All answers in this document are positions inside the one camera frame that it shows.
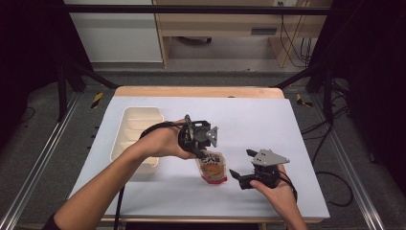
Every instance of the human arm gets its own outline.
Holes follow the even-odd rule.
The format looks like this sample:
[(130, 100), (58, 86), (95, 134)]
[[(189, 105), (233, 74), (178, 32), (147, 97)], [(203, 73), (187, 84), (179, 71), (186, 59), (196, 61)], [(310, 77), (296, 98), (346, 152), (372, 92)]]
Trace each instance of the human arm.
[(152, 131), (127, 148), (114, 162), (78, 190), (54, 215), (60, 229), (95, 229), (105, 210), (141, 163), (150, 156), (193, 158), (178, 143), (179, 128)]
[[(278, 169), (282, 173), (286, 173), (283, 165), (279, 165)], [(287, 229), (307, 229), (298, 205), (296, 204), (292, 189), (286, 182), (281, 180), (275, 189), (271, 189), (257, 180), (252, 180), (250, 184), (269, 200), (275, 211), (281, 215)]]

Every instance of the white table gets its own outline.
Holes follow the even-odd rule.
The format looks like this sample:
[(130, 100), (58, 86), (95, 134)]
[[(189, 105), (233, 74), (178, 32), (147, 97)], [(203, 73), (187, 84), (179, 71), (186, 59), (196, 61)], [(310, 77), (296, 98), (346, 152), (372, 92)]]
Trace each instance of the white table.
[[(218, 147), (209, 150), (222, 152), (227, 168), (241, 175), (254, 169), (247, 149), (271, 149), (289, 158), (285, 168), (298, 191), (298, 205), (305, 221), (329, 218), (289, 100), (119, 95), (122, 94), (116, 94), (106, 109), (71, 195), (110, 163), (124, 110), (155, 106), (167, 121), (189, 114), (194, 121), (206, 120), (212, 127), (218, 126)], [(104, 220), (114, 219), (116, 205), (117, 198)], [(176, 157), (161, 158), (155, 174), (126, 184), (121, 215), (122, 221), (281, 221), (263, 195), (255, 190), (241, 190), (229, 172), (227, 182), (209, 185), (200, 177), (194, 160)]]

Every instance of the food bag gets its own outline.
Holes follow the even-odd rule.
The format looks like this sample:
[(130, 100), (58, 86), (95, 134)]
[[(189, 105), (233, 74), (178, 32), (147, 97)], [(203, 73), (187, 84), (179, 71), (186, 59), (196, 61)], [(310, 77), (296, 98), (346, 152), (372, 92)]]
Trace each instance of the food bag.
[(226, 160), (221, 152), (202, 150), (204, 159), (196, 159), (200, 175), (209, 184), (221, 184), (227, 181)]

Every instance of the aluminum rail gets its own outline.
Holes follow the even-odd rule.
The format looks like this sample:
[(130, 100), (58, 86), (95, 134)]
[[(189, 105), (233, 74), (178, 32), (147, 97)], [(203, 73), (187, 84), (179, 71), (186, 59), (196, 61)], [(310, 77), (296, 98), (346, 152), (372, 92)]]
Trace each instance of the aluminum rail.
[[(322, 103), (320, 96), (310, 94), (312, 101), (315, 103), (315, 107), (322, 119), (325, 119), (325, 115), (322, 110)], [(351, 164), (344, 147), (341, 145), (341, 142), (337, 136), (337, 133), (334, 129), (331, 131), (330, 140), (333, 148), (335, 149), (335, 154), (337, 160), (343, 170), (343, 174), (346, 176), (347, 181), (349, 182), (352, 190), (354, 192), (354, 197), (358, 203), (358, 207), (361, 210), (362, 215), (364, 216), (365, 222), (368, 224), (368, 227), (372, 230), (383, 230), (385, 226), (377, 213), (375, 207), (373, 206), (372, 200), (368, 195), (367, 190), (365, 189), (358, 173), (355, 171), (355, 168)]]
[(81, 96), (81, 93), (74, 93), (71, 101), (68, 104), (68, 111), (64, 116), (63, 120), (56, 123), (54, 131), (52, 132), (48, 142), (46, 143), (44, 149), (39, 154), (38, 159), (36, 160), (30, 174), (28, 175), (26, 181), (21, 187), (17, 197), (9, 208), (8, 212), (0, 220), (0, 230), (12, 230), (15, 224), (18, 222), (18, 219), (21, 216), (25, 206), (27, 205), (36, 184), (39, 181), (45, 167), (48, 164), (49, 159), (51, 158), (56, 145), (65, 130), (69, 120), (74, 113), (78, 100)]
[(305, 7), (249, 6), (185, 6), (185, 5), (44, 5), (48, 10), (87, 13), (206, 13), (206, 14), (283, 14), (283, 15), (342, 15), (348, 10)]

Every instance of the divided plastic tray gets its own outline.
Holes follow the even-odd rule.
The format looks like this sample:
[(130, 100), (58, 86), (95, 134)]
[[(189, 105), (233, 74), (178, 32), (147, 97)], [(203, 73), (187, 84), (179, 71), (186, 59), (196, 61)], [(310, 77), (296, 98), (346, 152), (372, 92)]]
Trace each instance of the divided plastic tray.
[[(129, 107), (124, 111), (116, 141), (110, 154), (110, 160), (117, 159), (125, 149), (136, 143), (141, 133), (147, 128), (162, 123), (164, 117), (157, 107)], [(149, 157), (134, 173), (147, 174), (154, 173), (158, 169), (159, 158)]]

